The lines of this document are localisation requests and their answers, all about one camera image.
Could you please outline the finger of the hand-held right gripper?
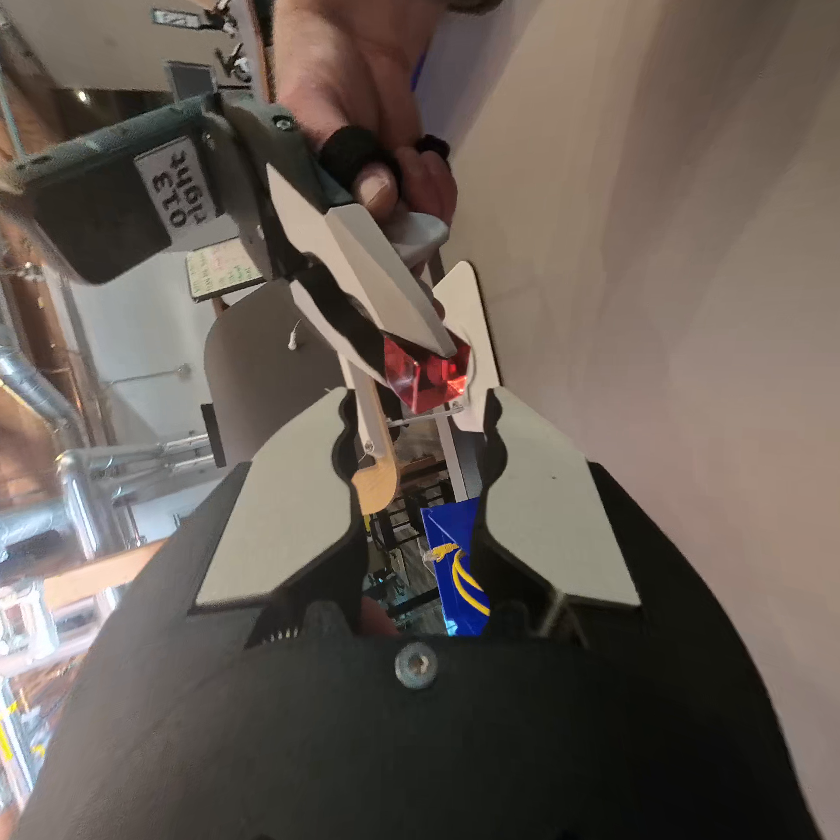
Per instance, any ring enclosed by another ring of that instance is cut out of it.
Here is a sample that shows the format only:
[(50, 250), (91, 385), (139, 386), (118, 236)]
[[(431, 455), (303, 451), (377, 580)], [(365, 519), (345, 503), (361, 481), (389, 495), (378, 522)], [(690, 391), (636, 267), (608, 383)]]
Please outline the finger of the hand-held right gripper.
[(322, 214), (272, 164), (266, 173), (290, 243), (320, 260), (379, 330), (443, 358), (455, 355), (433, 303), (365, 208), (351, 203)]
[(335, 352), (387, 386), (384, 335), (321, 262), (290, 262), (290, 293), (304, 319)]

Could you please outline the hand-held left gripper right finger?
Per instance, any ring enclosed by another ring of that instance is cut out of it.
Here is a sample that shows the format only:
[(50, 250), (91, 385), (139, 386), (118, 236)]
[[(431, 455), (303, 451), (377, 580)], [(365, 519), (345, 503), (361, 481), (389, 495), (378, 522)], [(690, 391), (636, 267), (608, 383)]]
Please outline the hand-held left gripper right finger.
[(571, 438), (506, 387), (486, 395), (471, 576), (490, 620), (548, 636), (573, 606), (642, 605), (590, 468)]

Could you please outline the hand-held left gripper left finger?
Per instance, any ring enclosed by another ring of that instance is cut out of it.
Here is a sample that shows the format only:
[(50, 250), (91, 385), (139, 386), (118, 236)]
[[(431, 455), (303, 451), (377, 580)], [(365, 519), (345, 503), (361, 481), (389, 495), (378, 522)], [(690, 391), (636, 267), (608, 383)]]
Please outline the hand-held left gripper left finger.
[(194, 605), (267, 605), (301, 615), (313, 602), (361, 612), (365, 528), (352, 483), (355, 393), (333, 389), (252, 458)]

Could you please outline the red transparent cube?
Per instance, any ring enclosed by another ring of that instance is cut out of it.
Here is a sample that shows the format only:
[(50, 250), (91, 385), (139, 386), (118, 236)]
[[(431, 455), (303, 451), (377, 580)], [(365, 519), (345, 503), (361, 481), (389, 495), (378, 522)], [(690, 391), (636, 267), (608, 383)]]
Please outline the red transparent cube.
[(466, 391), (471, 348), (446, 329), (455, 353), (444, 357), (418, 344), (384, 336), (385, 383), (415, 415), (459, 399)]

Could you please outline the person's right hand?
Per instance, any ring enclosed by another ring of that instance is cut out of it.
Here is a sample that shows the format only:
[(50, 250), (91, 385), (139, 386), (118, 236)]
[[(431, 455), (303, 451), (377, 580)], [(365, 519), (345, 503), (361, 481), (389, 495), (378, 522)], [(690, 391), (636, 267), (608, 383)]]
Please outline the person's right hand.
[(316, 152), (340, 130), (367, 130), (401, 175), (380, 161), (360, 169), (354, 199), (380, 224), (399, 208), (447, 226), (458, 188), (443, 157), (420, 152), (424, 135), (413, 72), (430, 46), (446, 2), (278, 1), (274, 6), (276, 99)]

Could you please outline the wooden board with black panel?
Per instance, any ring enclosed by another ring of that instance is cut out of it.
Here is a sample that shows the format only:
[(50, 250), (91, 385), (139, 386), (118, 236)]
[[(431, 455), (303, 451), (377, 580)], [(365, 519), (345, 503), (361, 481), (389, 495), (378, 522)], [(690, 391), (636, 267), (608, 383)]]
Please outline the wooden board with black panel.
[(341, 359), (278, 281), (249, 290), (220, 311), (206, 336), (204, 370), (227, 462), (251, 460), (283, 425), (328, 392), (356, 397), (361, 457), (353, 483), (364, 515), (383, 511), (400, 485), (383, 386)]

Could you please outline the blue plastic bin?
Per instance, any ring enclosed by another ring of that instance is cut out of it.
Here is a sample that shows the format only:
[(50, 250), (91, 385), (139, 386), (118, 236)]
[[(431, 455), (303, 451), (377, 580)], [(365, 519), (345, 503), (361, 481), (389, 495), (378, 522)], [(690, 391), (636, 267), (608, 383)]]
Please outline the blue plastic bin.
[(422, 518), (430, 563), (437, 583), (447, 633), (477, 637), (490, 615), (487, 594), (471, 568), (471, 540), (479, 501), (446, 503), (423, 509)]

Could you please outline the small whiteboard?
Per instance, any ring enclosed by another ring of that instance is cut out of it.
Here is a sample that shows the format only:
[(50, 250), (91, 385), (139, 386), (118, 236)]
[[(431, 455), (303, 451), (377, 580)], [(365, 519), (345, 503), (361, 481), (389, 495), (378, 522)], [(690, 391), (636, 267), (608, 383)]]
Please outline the small whiteboard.
[(186, 254), (190, 298), (203, 302), (265, 282), (239, 238), (231, 238)]

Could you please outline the wooden beam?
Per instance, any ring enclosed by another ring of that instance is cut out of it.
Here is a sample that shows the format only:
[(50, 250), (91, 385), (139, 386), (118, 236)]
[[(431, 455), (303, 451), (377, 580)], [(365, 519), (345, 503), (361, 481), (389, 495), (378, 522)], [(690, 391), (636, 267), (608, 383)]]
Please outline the wooden beam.
[(136, 549), (91, 560), (45, 578), (44, 603), (50, 613), (132, 582), (168, 539), (149, 542)]

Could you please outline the silver metal pipes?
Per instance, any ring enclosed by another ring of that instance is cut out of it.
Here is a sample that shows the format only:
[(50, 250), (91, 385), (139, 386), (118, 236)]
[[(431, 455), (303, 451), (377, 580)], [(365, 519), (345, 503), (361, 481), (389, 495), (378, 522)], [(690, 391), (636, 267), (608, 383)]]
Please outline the silver metal pipes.
[(167, 495), (173, 482), (225, 466), (207, 434), (154, 444), (72, 448), (56, 459), (66, 517), (86, 560), (137, 545), (130, 516), (120, 509), (148, 492)]

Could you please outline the black wall box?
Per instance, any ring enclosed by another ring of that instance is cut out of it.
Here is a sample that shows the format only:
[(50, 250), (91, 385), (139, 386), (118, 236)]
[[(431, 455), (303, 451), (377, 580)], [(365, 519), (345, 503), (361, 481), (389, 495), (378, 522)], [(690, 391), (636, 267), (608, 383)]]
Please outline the black wall box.
[(215, 466), (219, 469), (225, 468), (227, 466), (227, 459), (214, 404), (211, 402), (202, 403), (200, 408), (206, 430), (208, 446), (211, 449)]

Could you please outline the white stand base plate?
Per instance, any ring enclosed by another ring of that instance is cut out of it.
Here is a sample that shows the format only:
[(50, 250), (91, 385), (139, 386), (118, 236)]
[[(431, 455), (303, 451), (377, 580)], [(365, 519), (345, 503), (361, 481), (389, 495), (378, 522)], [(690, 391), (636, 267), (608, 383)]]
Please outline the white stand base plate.
[(489, 391), (501, 385), (485, 306), (475, 268), (460, 260), (434, 286), (432, 294), (444, 309), (444, 325), (470, 347), (465, 391), (455, 400), (453, 417), (465, 433), (483, 433)]

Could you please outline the small wall screen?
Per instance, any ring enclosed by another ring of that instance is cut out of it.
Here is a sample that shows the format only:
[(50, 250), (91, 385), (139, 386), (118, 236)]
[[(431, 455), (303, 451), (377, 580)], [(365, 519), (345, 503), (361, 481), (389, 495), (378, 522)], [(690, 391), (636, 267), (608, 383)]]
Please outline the small wall screen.
[(174, 101), (210, 95), (217, 92), (217, 79), (210, 65), (167, 60), (164, 72)]

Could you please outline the silver bent duct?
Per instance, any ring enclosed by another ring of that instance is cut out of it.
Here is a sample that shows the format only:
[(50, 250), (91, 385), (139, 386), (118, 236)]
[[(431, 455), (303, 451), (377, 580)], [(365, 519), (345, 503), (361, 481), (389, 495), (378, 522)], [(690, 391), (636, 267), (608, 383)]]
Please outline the silver bent duct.
[(59, 452), (88, 446), (87, 430), (70, 401), (14, 346), (1, 345), (2, 389), (48, 428)]

